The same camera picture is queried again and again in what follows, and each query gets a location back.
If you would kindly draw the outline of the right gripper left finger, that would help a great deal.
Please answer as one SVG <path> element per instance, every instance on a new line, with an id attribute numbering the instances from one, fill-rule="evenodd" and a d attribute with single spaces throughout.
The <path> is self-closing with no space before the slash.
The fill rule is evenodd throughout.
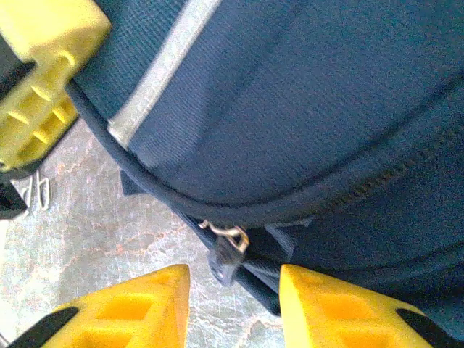
<path id="1" fill-rule="evenodd" d="M 58 306 L 11 347 L 184 347 L 188 265 L 171 265 Z"/>

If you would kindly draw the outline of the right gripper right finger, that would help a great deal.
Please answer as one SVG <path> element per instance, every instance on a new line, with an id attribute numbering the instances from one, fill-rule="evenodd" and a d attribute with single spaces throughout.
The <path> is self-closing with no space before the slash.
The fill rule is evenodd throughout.
<path id="1" fill-rule="evenodd" d="M 281 267 L 286 347 L 460 347 L 417 307 L 306 268 Z"/>

